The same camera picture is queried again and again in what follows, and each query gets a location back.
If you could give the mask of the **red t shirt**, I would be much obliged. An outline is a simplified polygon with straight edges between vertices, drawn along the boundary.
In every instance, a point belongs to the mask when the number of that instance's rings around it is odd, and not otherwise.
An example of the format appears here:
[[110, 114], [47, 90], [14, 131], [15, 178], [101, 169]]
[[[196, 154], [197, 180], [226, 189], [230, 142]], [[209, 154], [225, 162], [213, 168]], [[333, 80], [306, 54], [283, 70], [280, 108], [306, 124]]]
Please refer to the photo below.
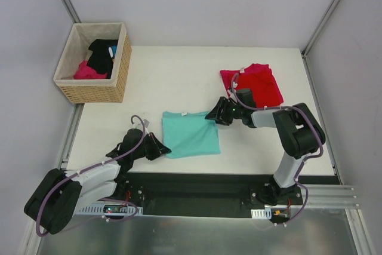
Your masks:
[[241, 70], [221, 70], [220, 76], [228, 94], [231, 90], [232, 77], [238, 73], [235, 80], [236, 92], [250, 89], [257, 107], [280, 106], [284, 99], [268, 64], [253, 63]]

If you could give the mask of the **teal t shirt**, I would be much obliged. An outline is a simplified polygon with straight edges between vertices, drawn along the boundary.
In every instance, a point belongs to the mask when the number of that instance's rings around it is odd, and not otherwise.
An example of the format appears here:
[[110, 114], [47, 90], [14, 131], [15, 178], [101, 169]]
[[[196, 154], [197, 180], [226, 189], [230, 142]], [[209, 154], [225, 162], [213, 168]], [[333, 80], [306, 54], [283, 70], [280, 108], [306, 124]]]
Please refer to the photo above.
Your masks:
[[171, 152], [170, 159], [221, 153], [218, 128], [205, 117], [208, 112], [162, 114], [164, 145]]

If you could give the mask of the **woven wicker basket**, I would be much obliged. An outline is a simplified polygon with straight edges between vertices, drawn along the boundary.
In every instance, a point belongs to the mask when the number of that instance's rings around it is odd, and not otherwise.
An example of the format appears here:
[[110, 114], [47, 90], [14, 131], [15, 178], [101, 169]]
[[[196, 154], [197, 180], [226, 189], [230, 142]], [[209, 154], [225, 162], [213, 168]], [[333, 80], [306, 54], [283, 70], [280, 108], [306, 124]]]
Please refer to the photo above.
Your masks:
[[[88, 47], [96, 39], [117, 40], [109, 79], [75, 79]], [[71, 103], [120, 103], [123, 101], [132, 48], [124, 23], [76, 23], [60, 57], [54, 82]]]

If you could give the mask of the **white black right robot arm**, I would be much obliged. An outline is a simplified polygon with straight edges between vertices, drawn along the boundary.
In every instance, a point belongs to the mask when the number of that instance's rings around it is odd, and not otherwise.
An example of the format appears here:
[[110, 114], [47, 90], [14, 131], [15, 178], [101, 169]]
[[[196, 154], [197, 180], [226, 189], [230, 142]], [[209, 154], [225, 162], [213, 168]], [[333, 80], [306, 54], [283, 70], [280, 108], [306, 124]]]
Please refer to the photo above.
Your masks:
[[277, 130], [284, 154], [269, 188], [269, 198], [275, 204], [289, 198], [289, 187], [296, 184], [303, 164], [316, 151], [322, 153], [326, 141], [323, 129], [305, 103], [259, 108], [249, 88], [235, 91], [228, 98], [221, 96], [205, 119], [225, 126], [239, 119], [249, 128]]

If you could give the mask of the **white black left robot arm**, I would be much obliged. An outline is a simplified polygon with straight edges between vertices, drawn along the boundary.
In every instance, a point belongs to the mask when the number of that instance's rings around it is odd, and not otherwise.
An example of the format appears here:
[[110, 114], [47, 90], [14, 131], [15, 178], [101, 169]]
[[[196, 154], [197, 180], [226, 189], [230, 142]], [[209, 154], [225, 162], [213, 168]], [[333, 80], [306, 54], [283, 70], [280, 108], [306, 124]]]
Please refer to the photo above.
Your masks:
[[61, 232], [75, 212], [102, 199], [127, 202], [127, 175], [134, 161], [171, 153], [153, 133], [132, 128], [101, 163], [79, 171], [50, 170], [24, 206], [24, 213], [49, 234]]

